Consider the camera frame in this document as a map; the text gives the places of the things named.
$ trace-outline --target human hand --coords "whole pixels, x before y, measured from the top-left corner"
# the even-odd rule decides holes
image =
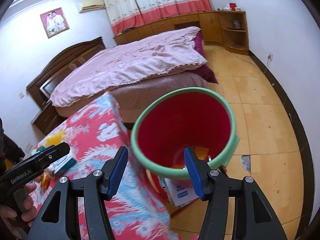
[[[23,202],[24,208],[27,210],[25,213],[21,215],[21,218],[23,221],[28,222],[29,227],[31,227],[33,220],[35,219],[37,215],[37,209],[33,205],[33,200],[31,196],[29,195],[31,192],[33,192],[37,186],[35,183],[28,183],[24,186],[27,197]],[[5,205],[0,205],[0,216],[6,226],[9,228],[9,230],[16,236],[20,237],[17,230],[11,225],[11,223],[8,221],[8,219],[15,218],[17,216],[17,213],[12,209]]]

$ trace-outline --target wooden floor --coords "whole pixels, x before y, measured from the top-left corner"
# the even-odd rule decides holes
[[[220,85],[211,90],[230,103],[237,121],[240,143],[227,173],[242,179],[251,175],[274,208],[288,240],[296,235],[303,202],[303,174],[298,143],[290,120],[267,78],[248,56],[205,46],[208,66]],[[251,174],[244,170],[241,155],[250,155]],[[199,234],[207,203],[197,200],[171,221],[172,231],[187,240]],[[234,198],[229,198],[225,239],[231,239]]]

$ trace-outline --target wooden headboard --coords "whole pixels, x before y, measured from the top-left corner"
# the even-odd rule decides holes
[[[105,46],[102,37],[64,49],[27,86],[27,91],[38,106],[43,109],[56,86],[73,70],[83,65],[103,49],[105,49]]]

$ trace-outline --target framed photo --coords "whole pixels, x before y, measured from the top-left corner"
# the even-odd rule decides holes
[[[41,21],[48,38],[69,29],[62,8],[54,9],[40,15]]]

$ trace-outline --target wooden cabinet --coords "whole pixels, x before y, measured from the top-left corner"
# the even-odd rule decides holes
[[[39,128],[41,132],[48,135],[54,128],[61,124],[65,117],[59,116],[56,109],[48,103],[45,108],[31,122]]]
[[[140,40],[140,36],[137,29],[127,32],[125,36],[127,37],[129,43]]]
[[[189,23],[189,22],[198,22],[199,17],[197,14],[189,14],[185,16],[179,16],[171,19],[173,25],[181,24],[181,23]]]
[[[199,14],[199,20],[204,42],[223,43],[217,12]]]
[[[129,43],[127,37],[125,36],[125,33],[114,37],[114,39],[117,45],[124,45]]]
[[[174,31],[174,26],[171,25],[171,26],[158,28],[158,29],[153,30],[153,33],[154,33],[154,35],[156,35],[156,34],[165,33],[165,32],[168,32],[168,31]]]
[[[232,28],[238,21],[242,30]],[[206,45],[217,45],[226,50],[248,55],[247,21],[243,11],[215,11],[171,17],[147,24],[116,36],[117,45],[139,41],[146,37],[190,26],[200,27]]]
[[[153,30],[156,30],[156,29],[159,29],[159,28],[164,28],[164,27],[171,26],[172,23],[171,23],[170,19],[167,19],[167,20],[162,20],[162,21],[158,21],[158,22],[155,22],[155,23],[151,23],[150,25],[151,25],[151,28]]]
[[[153,35],[153,31],[150,24],[139,27],[137,28],[137,30],[138,30],[140,39],[144,39],[146,37],[150,37]]]

